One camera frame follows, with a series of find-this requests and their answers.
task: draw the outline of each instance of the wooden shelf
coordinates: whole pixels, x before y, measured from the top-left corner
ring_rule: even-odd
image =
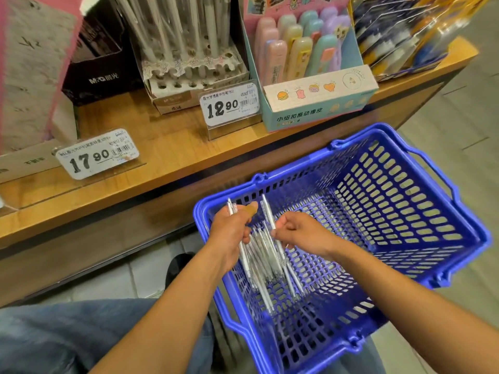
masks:
[[[459,37],[433,71],[382,83],[370,103],[464,68],[477,54],[472,44]],[[0,184],[0,195],[6,203],[19,208],[0,217],[0,248],[324,122],[274,133],[268,133],[259,123],[210,142],[199,107],[160,116],[144,91],[81,107],[78,118],[83,139],[125,128],[140,157],[115,172],[80,182],[59,167]]]

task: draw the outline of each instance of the blue shopping basket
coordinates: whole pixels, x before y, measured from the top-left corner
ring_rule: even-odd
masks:
[[[411,154],[433,169],[450,196]],[[289,209],[309,213],[428,288],[448,286],[452,273],[491,242],[452,182],[385,124],[199,201],[194,219],[203,239],[227,198],[248,204],[262,194],[276,216]],[[262,220],[259,210],[253,224]],[[238,263],[223,281],[240,321],[230,317],[219,290],[215,302],[224,323],[246,339],[260,372],[318,372],[343,353],[360,351],[387,320],[350,274],[324,279],[335,263],[298,248],[286,253],[303,286],[314,289],[302,301],[291,302],[285,283],[268,286],[277,310],[270,316]]]

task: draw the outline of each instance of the shoe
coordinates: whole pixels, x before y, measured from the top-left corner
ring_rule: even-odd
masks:
[[[193,253],[181,253],[173,258],[166,271],[165,289],[177,278],[180,270],[184,269],[193,257]]]

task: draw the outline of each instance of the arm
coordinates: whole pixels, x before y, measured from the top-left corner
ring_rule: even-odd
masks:
[[[436,372],[497,372],[499,332],[483,320],[329,232],[307,214],[287,212],[276,227],[276,239],[343,266]]]
[[[256,211],[258,204],[254,202],[253,207]],[[250,220],[244,209],[232,216],[227,207],[220,210],[206,245],[139,323],[98,362],[92,374],[184,373],[215,289],[237,262],[239,242],[250,240],[246,227]]]

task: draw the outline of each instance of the hand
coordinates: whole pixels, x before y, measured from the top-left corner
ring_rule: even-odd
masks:
[[[252,202],[251,206],[257,210],[258,202]],[[213,223],[209,229],[209,238],[206,243],[214,252],[220,254],[222,274],[226,274],[237,263],[239,258],[239,242],[245,244],[250,242],[250,228],[246,226],[251,222],[251,215],[245,210],[245,206],[238,205],[239,212],[230,215],[228,207],[224,206],[215,214]]]
[[[271,234],[283,242],[284,246],[296,245],[308,253],[331,261],[334,248],[346,242],[304,212],[285,212],[275,222],[275,230]]]

